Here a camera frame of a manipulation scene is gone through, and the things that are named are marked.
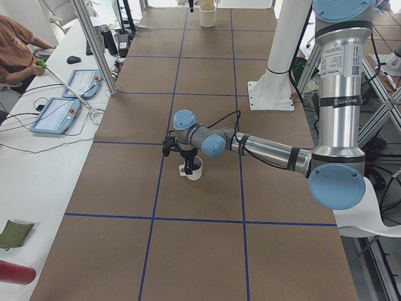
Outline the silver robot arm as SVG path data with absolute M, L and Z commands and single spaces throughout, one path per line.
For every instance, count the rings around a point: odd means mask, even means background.
M 374 198 L 365 177 L 365 153 L 358 145 L 362 104 L 363 45 L 372 38 L 373 1 L 284 1 L 281 7 L 266 71 L 248 83 L 252 110 L 293 109 L 291 89 L 299 85 L 291 69 L 311 15 L 316 18 L 314 68 L 320 71 L 319 111 L 312 133 L 313 150 L 305 150 L 239 132 L 217 129 L 195 119 L 190 110 L 173 117 L 173 130 L 163 141 L 165 156 L 172 151 L 184 158 L 180 171 L 190 176 L 199 152 L 216 158 L 224 151 L 251 156 L 277 169 L 303 174 L 313 198 L 335 210 L 350 209 Z

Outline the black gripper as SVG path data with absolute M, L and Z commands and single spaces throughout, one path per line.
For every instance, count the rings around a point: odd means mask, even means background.
M 180 152 L 180 155 L 185 160 L 184 167 L 183 167 L 184 174 L 185 175 L 193 174 L 194 158 L 198 153 L 198 149 L 197 148 L 193 148 L 191 150 L 181 149 L 179 152 Z

